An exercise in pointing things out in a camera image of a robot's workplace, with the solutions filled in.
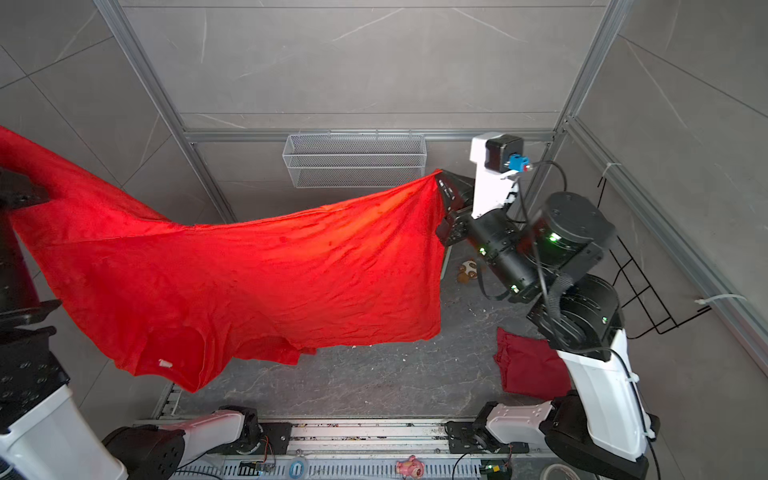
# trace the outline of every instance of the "black wire rack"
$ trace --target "black wire rack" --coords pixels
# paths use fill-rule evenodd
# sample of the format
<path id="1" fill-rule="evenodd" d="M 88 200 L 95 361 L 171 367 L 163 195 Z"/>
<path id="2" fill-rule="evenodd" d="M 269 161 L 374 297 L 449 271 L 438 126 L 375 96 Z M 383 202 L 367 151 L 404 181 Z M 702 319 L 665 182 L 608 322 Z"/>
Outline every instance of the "black wire rack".
<path id="1" fill-rule="evenodd" d="M 606 181 L 604 177 L 601 177 L 600 181 L 598 182 L 598 188 L 600 188 L 600 198 L 598 199 L 598 209 L 600 208 L 600 204 L 603 201 L 603 194 L 605 193 L 605 185 Z M 650 328 L 646 329 L 642 333 L 636 336 L 628 337 L 628 339 L 638 339 L 642 337 L 643 335 L 646 335 L 647 333 L 653 332 L 654 330 L 658 334 L 664 334 L 671 330 L 674 330 L 676 328 L 681 327 L 682 325 L 690 322 L 691 320 L 697 318 L 698 316 L 702 316 L 703 314 L 709 312 L 712 310 L 711 306 L 703 306 L 702 308 L 698 309 L 695 314 L 692 316 L 686 318 L 685 320 L 678 320 L 670 313 L 669 309 L 667 308 L 667 305 L 664 303 L 664 301 L 659 296 L 658 292 L 654 288 L 653 284 L 650 282 L 648 277 L 645 275 L 645 272 L 643 271 L 642 266 L 635 260 L 634 255 L 632 255 L 632 252 L 629 251 L 627 248 L 627 244 L 624 243 L 624 241 L 617 235 L 619 247 L 609 249 L 609 252 L 611 253 L 611 258 L 616 263 L 616 266 L 618 267 L 618 271 L 616 272 L 616 276 L 614 277 L 613 282 L 611 285 L 616 286 L 616 283 L 620 279 L 626 280 L 626 283 L 629 285 L 629 288 L 632 292 L 632 295 L 629 299 L 625 300 L 621 304 L 621 308 L 627 308 L 630 306 L 633 302 L 638 302 L 643 312 L 645 312 L 645 315 L 648 317 L 648 320 L 650 321 L 650 324 L 652 325 Z M 635 277 L 635 281 L 631 278 L 632 276 L 627 274 L 627 269 L 630 267 L 636 268 L 637 272 L 640 274 L 640 278 L 644 281 L 644 284 L 637 285 L 637 277 Z M 649 308 L 649 297 L 651 301 L 654 301 L 657 303 L 660 308 L 651 309 Z"/>

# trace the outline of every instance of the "red fabric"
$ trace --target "red fabric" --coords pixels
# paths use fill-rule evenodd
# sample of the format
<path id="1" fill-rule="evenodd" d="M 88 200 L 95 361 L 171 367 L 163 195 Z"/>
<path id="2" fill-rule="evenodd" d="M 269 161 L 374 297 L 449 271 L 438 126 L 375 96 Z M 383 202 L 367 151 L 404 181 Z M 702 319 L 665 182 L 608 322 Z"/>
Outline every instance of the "red fabric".
<path id="1" fill-rule="evenodd" d="M 498 353 L 493 359 L 502 371 L 505 392 L 552 400 L 571 389 L 568 368 L 547 340 L 512 335 L 499 328 L 496 342 Z"/>
<path id="2" fill-rule="evenodd" d="M 0 166 L 48 190 L 13 226 L 78 327 L 134 375 L 194 392 L 233 356 L 296 364 L 321 347 L 439 333 L 432 176 L 285 217 L 185 227 L 2 127 Z"/>

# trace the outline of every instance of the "white metal basket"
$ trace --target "white metal basket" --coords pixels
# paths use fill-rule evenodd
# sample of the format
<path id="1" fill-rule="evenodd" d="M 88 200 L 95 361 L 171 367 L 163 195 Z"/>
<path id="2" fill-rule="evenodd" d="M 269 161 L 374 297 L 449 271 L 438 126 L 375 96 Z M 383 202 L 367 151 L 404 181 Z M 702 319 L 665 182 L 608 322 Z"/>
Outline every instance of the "white metal basket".
<path id="1" fill-rule="evenodd" d="M 419 134 L 294 134 L 283 159 L 293 186 L 396 187 L 424 176 Z"/>

